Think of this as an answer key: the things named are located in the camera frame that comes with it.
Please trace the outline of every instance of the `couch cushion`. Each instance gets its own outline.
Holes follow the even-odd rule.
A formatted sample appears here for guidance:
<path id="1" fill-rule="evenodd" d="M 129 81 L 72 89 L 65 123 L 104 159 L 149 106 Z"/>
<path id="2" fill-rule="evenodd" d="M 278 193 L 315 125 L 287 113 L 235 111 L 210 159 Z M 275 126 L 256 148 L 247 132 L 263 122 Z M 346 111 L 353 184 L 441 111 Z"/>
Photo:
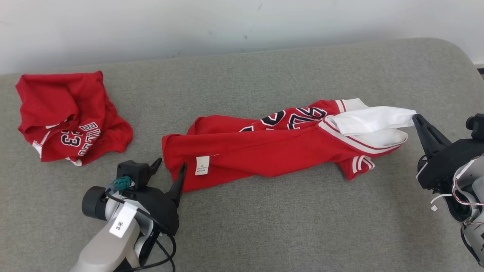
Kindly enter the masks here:
<path id="1" fill-rule="evenodd" d="M 484 81 L 458 47 L 437 39 L 34 72 L 97 70 L 134 139 L 125 153 L 82 167 L 40 163 L 17 131 L 20 75 L 0 76 L 2 271 L 69 270 L 105 224 L 82 214 L 87 189 L 113 180 L 119 162 L 153 162 L 162 155 L 161 137 L 186 132 L 199 116 L 258 119 L 318 99 L 361 98 L 369 106 L 415 109 L 455 141 L 470 136 L 467 117 L 484 112 Z M 185 194 L 177 271 L 478 270 L 445 204 L 429 209 L 433 196 L 415 180 L 423 151 L 414 129 L 404 130 L 409 139 L 402 148 L 351 182 L 335 164 L 324 164 Z M 170 184 L 163 166 L 150 183 L 162 190 Z M 155 249 L 149 262 L 161 258 Z"/>

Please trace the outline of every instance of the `black cable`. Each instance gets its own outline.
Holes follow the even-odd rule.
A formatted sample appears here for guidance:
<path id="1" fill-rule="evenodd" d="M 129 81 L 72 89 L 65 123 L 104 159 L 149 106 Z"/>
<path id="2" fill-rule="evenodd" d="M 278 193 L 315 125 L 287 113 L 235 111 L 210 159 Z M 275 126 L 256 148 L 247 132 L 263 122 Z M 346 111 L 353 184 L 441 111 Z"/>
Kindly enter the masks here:
<path id="1" fill-rule="evenodd" d="M 113 195 L 111 195 L 109 193 L 109 191 L 111 191 L 110 188 L 108 188 L 106 190 L 106 196 L 109 198 L 109 199 L 112 199 L 120 204 L 124 204 L 124 200 L 122 199 L 119 199 Z M 144 265 L 144 266 L 139 266 L 139 267 L 135 267 L 135 268 L 131 268 L 131 269 L 126 269 L 126 270 L 121 270 L 121 271 L 117 271 L 117 272 L 133 272 L 133 271 L 139 271 L 139 270 L 144 270 L 144 269 L 148 269 L 148 268 L 152 268 L 152 267 L 155 267 L 155 266 L 159 266 L 159 265 L 162 265 L 166 262 L 170 262 L 173 266 L 173 271 L 175 271 L 175 263 L 173 262 L 173 256 L 175 256 L 175 253 L 177 251 L 177 243 L 175 242 L 175 238 L 173 237 L 173 235 L 170 234 L 170 231 L 168 230 L 167 227 L 165 227 L 164 225 L 162 225 L 156 218 L 154 218 L 151 214 L 145 212 L 144 210 L 140 209 L 140 208 L 137 208 L 136 209 L 137 212 L 139 212 L 140 214 L 148 217 L 150 220 L 152 220 L 155 224 L 157 224 L 160 229 L 162 230 L 162 232 L 164 232 L 169 238 L 170 238 L 170 241 L 171 241 L 171 244 L 172 244 L 172 247 L 173 247 L 173 251 L 171 252 L 171 254 L 169 255 L 168 252 L 166 251 L 166 249 L 160 244 L 160 242 L 158 240 L 155 240 L 155 242 L 158 244 L 158 246 L 160 246 L 160 248 L 163 250 L 163 252 L 165 252 L 167 258 L 162 260 L 162 261 L 159 261 L 159 262 L 155 262 L 155 263 L 152 263 L 152 264 L 149 264 L 149 265 Z"/>
<path id="2" fill-rule="evenodd" d="M 168 254 L 168 251 L 166 251 L 166 249 L 165 249 L 165 248 L 164 248 L 164 247 L 161 245 L 160 241 L 156 240 L 155 242 L 156 242 L 156 244 L 157 244 L 157 245 L 158 245 L 158 246 L 161 248 L 161 250 L 163 250 L 163 252 L 164 252 L 164 254 L 165 254 L 166 256 L 170 256 L 170 255 Z M 170 263 L 171 263 L 171 267 L 172 267 L 171 272 L 175 272 L 175 262 L 173 261 L 173 259 L 172 259 L 172 258 L 170 258 Z"/>

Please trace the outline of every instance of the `white stripe trim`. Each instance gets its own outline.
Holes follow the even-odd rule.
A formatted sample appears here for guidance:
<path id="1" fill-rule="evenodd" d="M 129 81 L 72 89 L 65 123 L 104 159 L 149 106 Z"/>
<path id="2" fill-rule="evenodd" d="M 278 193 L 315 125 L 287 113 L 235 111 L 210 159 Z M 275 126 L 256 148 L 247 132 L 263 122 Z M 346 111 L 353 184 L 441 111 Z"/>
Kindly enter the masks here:
<path id="1" fill-rule="evenodd" d="M 326 118 L 328 116 L 326 116 L 321 122 L 319 122 L 319 127 L 324 129 L 325 131 L 327 131 L 329 134 L 333 135 L 334 137 L 338 138 L 339 140 L 351 145 L 352 147 L 360 150 L 360 151 L 363 151 L 365 153 L 368 153 L 368 154 L 380 154 L 380 153 L 385 153 L 387 151 L 390 151 L 390 150 L 394 150 L 394 149 L 397 149 L 399 148 L 403 143 L 405 143 L 407 141 L 407 138 L 408 136 L 405 137 L 405 139 L 396 144 L 396 145 L 392 145 L 392 146 L 389 146 L 389 147 L 368 147 L 366 145 L 363 145 L 353 139 L 351 139 L 350 137 L 346 137 L 344 135 L 342 135 L 341 133 L 335 131 L 332 127 L 330 127 L 327 123 L 326 123 Z"/>
<path id="2" fill-rule="evenodd" d="M 373 169 L 373 168 L 375 168 L 375 164 L 371 161 L 371 158 L 370 157 L 365 156 L 363 158 L 363 161 L 370 164 L 370 170 Z"/>
<path id="3" fill-rule="evenodd" d="M 364 156 L 360 156 L 358 158 L 358 171 L 361 171 L 362 170 L 362 160 L 363 160 Z"/>
<path id="4" fill-rule="evenodd" d="M 366 163 L 368 165 L 368 171 L 370 171 L 372 169 L 371 165 L 369 162 L 367 162 L 366 160 L 363 160 L 364 163 Z"/>
<path id="5" fill-rule="evenodd" d="M 341 100 L 335 100 L 336 101 L 336 104 L 338 105 L 338 109 L 339 109 L 339 112 L 345 112 L 345 108 L 343 107 L 343 103 L 341 102 Z"/>
<path id="6" fill-rule="evenodd" d="M 369 108 L 359 98 L 343 99 L 343 100 L 341 100 L 341 103 L 343 103 L 343 105 L 345 106 L 346 111 Z"/>
<path id="7" fill-rule="evenodd" d="M 357 160 L 358 160 L 358 157 L 357 157 L 357 156 L 356 156 L 356 157 L 353 157 L 353 162 L 352 162 L 352 164 L 353 164 L 353 173 L 358 172 L 358 171 L 356 170 L 356 161 L 357 161 Z"/>

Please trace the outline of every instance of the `white label sticker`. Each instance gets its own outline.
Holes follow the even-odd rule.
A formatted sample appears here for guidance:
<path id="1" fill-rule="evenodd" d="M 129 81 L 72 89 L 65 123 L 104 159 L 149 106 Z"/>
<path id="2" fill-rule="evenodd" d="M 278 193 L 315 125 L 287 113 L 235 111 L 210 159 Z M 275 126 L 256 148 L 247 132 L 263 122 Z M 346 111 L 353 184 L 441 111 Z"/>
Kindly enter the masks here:
<path id="1" fill-rule="evenodd" d="M 135 205 L 125 202 L 109 232 L 122 238 L 136 215 L 136 209 Z"/>
<path id="2" fill-rule="evenodd" d="M 197 169 L 195 176 L 207 175 L 209 173 L 210 156 L 197 157 Z"/>

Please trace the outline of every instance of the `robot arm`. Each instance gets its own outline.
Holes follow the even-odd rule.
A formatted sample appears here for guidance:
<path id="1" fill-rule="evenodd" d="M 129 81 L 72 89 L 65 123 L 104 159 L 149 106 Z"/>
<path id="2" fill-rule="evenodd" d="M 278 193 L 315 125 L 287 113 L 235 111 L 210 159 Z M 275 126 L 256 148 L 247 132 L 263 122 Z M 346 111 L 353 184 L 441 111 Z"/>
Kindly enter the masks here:
<path id="1" fill-rule="evenodd" d="M 425 153 L 418 162 L 416 178 L 423 189 L 444 198 L 450 215 L 461 225 L 464 245 L 483 266 L 484 115 L 470 117 L 466 127 L 472 130 L 472 138 L 455 143 L 422 115 L 415 115 L 413 122 Z"/>
<path id="2" fill-rule="evenodd" d="M 84 215 L 106 220 L 108 223 L 84 247 L 70 272 L 133 271 L 133 268 L 145 266 L 155 244 L 168 256 L 156 265 L 170 261 L 174 267 L 171 260 L 176 250 L 173 236 L 179 227 L 177 208 L 182 196 L 186 165 L 180 169 L 179 177 L 170 191 L 163 193 L 159 189 L 146 186 L 160 163 L 161 158 L 151 166 L 134 161 L 121 163 L 118 165 L 117 178 L 129 177 L 129 188 L 111 194 L 113 186 L 109 186 L 109 190 L 94 186 L 85 193 L 82 200 Z M 113 224 L 118 224 L 117 218 L 125 205 L 136 212 L 126 232 L 118 237 L 110 229 Z M 168 235 L 173 243 L 171 255 L 157 241 L 161 234 Z"/>

